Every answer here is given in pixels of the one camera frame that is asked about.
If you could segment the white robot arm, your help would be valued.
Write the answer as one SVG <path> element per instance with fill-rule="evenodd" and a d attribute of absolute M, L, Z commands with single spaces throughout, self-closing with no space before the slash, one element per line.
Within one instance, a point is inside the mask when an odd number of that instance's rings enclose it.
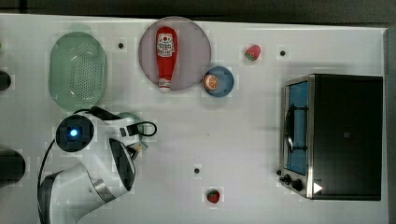
<path fill-rule="evenodd" d="M 132 118 L 99 118 L 87 112 L 62 120 L 54 145 L 78 163 L 39 184 L 41 224 L 77 224 L 132 189 L 135 166 L 130 150 L 140 144 L 138 125 Z"/>

